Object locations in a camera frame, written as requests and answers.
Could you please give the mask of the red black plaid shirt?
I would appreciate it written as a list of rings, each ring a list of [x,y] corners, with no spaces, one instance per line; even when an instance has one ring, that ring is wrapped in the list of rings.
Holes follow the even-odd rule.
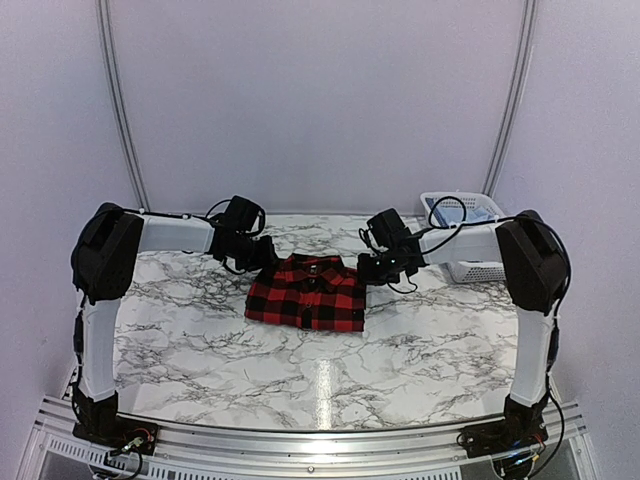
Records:
[[[361,333],[366,285],[339,256],[293,253],[255,277],[245,318],[303,330]]]

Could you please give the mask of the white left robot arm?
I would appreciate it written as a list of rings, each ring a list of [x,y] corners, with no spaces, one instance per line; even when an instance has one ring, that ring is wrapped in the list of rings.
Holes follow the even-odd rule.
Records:
[[[72,250],[72,283],[83,295],[82,338],[75,342],[78,390],[91,403],[116,395],[114,333],[121,299],[128,292],[138,255],[145,252],[206,254],[241,275],[276,261],[270,236],[263,233],[265,210],[234,196],[212,216],[170,214],[102,204]]]

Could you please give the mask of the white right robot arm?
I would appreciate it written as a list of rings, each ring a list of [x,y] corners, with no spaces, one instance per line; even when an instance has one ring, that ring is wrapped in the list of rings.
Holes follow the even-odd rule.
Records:
[[[361,239],[369,248],[357,270],[367,285],[397,284],[419,269],[449,263],[499,263],[518,319],[516,367],[508,400],[544,407],[549,375],[559,349],[559,310],[571,280],[562,240],[534,210],[512,217],[411,231],[395,209],[367,222]]]

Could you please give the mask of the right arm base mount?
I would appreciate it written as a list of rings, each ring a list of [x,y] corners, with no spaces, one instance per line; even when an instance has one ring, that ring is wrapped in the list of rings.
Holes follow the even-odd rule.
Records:
[[[502,420],[463,427],[456,442],[469,458],[545,443],[548,433],[543,411],[548,402],[549,394],[544,394],[539,402],[530,407],[507,396]]]

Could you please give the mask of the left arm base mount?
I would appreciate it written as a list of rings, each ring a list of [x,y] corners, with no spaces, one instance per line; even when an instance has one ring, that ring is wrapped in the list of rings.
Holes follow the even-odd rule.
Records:
[[[72,384],[71,405],[76,417],[73,435],[94,444],[122,452],[126,445],[143,455],[156,449],[157,424],[123,417],[119,414],[119,395],[114,392],[103,400],[85,395],[77,382]]]

